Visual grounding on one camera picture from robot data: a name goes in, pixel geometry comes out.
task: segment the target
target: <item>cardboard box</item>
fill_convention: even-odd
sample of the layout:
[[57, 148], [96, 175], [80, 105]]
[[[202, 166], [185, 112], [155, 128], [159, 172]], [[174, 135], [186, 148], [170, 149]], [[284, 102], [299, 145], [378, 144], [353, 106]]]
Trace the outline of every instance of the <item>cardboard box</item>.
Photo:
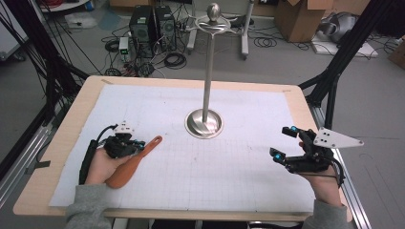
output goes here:
[[361, 15], [363, 10], [370, 3], [370, 0], [334, 0], [333, 7], [325, 11], [325, 16], [330, 15], [332, 12], [350, 12], [356, 15]]
[[273, 17], [277, 6], [259, 4], [259, 0], [254, 0], [252, 15]]
[[274, 22], [289, 42], [309, 42], [333, 0], [280, 0]]
[[403, 41], [388, 57], [397, 66], [405, 70], [405, 41]]
[[136, 5], [155, 6], [155, 3], [156, 0], [110, 0], [110, 6], [113, 8], [130, 8], [131, 10], [133, 10]]

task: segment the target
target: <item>white plastic bracket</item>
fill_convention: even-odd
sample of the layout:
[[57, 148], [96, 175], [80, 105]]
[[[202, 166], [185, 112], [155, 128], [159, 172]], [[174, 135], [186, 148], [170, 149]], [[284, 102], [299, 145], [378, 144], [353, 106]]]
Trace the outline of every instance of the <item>white plastic bracket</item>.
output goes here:
[[362, 146], [364, 142], [321, 127], [318, 131], [318, 135], [316, 135], [316, 138], [313, 140], [313, 144], [336, 149]]
[[116, 134], [132, 134], [134, 129], [124, 120], [114, 129], [114, 132]]

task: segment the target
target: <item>gray sleeve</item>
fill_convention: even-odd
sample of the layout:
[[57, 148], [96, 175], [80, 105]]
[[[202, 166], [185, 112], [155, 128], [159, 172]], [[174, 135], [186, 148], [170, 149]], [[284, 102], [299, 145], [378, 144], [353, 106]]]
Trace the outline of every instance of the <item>gray sleeve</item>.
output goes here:
[[313, 215], [308, 217], [303, 229], [347, 229], [347, 207], [334, 207], [327, 203], [315, 200]]
[[105, 184], [77, 185], [75, 202], [66, 209], [67, 224], [65, 228], [111, 229], [110, 221], [103, 214], [106, 209], [105, 191]]

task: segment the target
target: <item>black metal frame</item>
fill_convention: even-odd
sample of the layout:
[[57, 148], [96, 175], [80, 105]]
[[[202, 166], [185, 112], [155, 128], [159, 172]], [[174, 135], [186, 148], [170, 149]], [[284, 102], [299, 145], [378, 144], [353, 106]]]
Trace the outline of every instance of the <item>black metal frame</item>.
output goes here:
[[342, 72], [348, 67], [377, 23], [386, 15], [393, 1], [394, 0], [371, 0], [354, 25], [352, 31], [349, 32], [348, 36], [342, 42], [340, 49], [328, 67], [321, 74], [298, 85], [302, 90], [315, 85], [312, 92], [306, 96], [310, 106], [321, 107], [322, 100], [328, 95], [325, 128], [331, 129], [332, 127], [337, 83]]
[[[72, 64], [63, 59], [58, 50], [56, 49], [53, 41], [48, 36], [45, 28], [40, 22], [36, 12], [29, 0], [15, 1], [4, 0], [5, 4], [13, 14], [23, 31], [30, 38], [30, 42], [35, 46], [36, 51], [44, 60], [45, 69], [36, 69], [46, 75], [46, 89], [45, 95], [47, 97], [46, 104], [36, 116], [34, 121], [30, 124], [29, 128], [20, 136], [16, 144], [12, 147], [11, 151], [0, 163], [0, 181], [6, 176], [12, 164], [21, 155], [22, 151], [33, 137], [36, 130], [41, 126], [46, 126], [49, 121], [55, 116], [55, 104], [61, 96], [75, 96], [80, 90], [80, 86], [75, 82], [72, 73], [81, 79], [89, 77], [88, 74], [76, 68]], [[9, 30], [11, 35], [17, 40], [20, 46], [27, 51], [27, 44], [20, 39], [13, 27], [9, 28], [7, 23], [0, 18], [6, 29]], [[35, 60], [30, 56], [34, 66]]]

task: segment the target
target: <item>wooden table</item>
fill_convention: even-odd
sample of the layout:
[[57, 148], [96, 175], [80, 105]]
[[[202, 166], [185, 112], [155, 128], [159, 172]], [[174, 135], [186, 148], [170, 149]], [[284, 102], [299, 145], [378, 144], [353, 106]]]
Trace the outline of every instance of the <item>wooden table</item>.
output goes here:
[[[51, 166], [34, 171], [27, 186], [14, 205], [13, 211], [17, 215], [33, 216], [64, 216], [64, 208], [50, 207], [49, 202], [59, 181], [64, 163], [73, 149], [79, 133], [87, 117], [93, 109], [98, 95], [106, 84], [138, 85], [175, 88], [203, 88], [203, 81], [153, 79], [153, 78], [125, 78], [110, 76], [89, 77], [74, 104], [64, 118], [53, 141], [48, 147], [42, 160], [50, 160]], [[257, 92], [283, 93], [288, 101], [293, 122], [302, 129], [316, 130], [315, 122], [309, 111], [301, 89], [291, 85], [252, 84], [234, 82], [212, 82], [212, 89], [243, 90]], [[300, 221], [307, 214], [296, 213], [244, 213], [244, 212], [209, 212], [209, 211], [164, 211], [164, 210], [135, 210], [109, 209], [107, 217], [137, 218], [137, 219], [226, 219], [226, 220], [280, 220]]]

